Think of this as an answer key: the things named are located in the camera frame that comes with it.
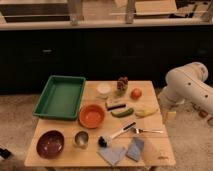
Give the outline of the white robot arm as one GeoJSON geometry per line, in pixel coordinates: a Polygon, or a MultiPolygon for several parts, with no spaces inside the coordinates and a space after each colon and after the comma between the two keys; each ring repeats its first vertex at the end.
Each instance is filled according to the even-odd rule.
{"type": "Polygon", "coordinates": [[[163,109],[171,109],[189,100],[208,114],[213,115],[213,87],[205,83],[207,67],[192,62],[171,69],[165,76],[166,86],[158,95],[163,109]]]}

